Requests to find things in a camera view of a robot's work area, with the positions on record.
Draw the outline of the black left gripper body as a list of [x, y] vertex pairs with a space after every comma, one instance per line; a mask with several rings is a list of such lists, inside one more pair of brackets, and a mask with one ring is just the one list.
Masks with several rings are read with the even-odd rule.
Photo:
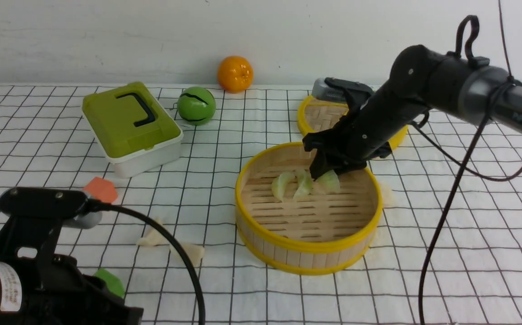
[[18, 267], [31, 289], [85, 289], [75, 259], [56, 256], [64, 224], [87, 214], [89, 197], [77, 190], [14, 187], [0, 196], [8, 216], [0, 230], [0, 262]]

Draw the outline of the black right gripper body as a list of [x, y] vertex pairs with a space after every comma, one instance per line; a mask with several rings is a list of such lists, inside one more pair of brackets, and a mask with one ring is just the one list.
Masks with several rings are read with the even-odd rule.
[[418, 99], [374, 93], [359, 111], [347, 113], [332, 128], [304, 136], [303, 147], [315, 150], [324, 164], [360, 164], [426, 111]]

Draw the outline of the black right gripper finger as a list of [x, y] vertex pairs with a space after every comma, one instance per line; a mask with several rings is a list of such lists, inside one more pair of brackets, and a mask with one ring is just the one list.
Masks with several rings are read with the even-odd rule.
[[329, 156], [322, 151], [316, 151], [309, 168], [311, 178], [315, 181], [331, 170], [333, 163]]
[[332, 162], [332, 169], [338, 175], [344, 175], [356, 170], [362, 170], [367, 167], [368, 161], [346, 161], [346, 160], [334, 160]]

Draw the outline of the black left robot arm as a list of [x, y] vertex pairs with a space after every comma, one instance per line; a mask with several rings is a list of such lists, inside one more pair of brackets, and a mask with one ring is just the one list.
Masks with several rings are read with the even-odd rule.
[[102, 212], [126, 214], [151, 226], [176, 249], [195, 292], [198, 323], [206, 323], [199, 277], [187, 251], [159, 222], [100, 201], [82, 190], [12, 187], [0, 196], [8, 217], [0, 230], [0, 325], [139, 325], [143, 308], [127, 306], [108, 284], [79, 271], [77, 260], [56, 254], [63, 227], [91, 229]]

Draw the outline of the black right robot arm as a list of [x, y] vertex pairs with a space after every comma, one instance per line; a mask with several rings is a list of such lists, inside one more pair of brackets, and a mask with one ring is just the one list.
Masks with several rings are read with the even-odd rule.
[[389, 140], [430, 109], [475, 126], [496, 121], [522, 134], [522, 85], [507, 71], [484, 57], [466, 60], [423, 45], [403, 50], [378, 90], [327, 77], [316, 80], [312, 96], [349, 108], [331, 129], [304, 136], [304, 150], [316, 152], [313, 179], [330, 170], [341, 175], [363, 169], [368, 161], [389, 156]]

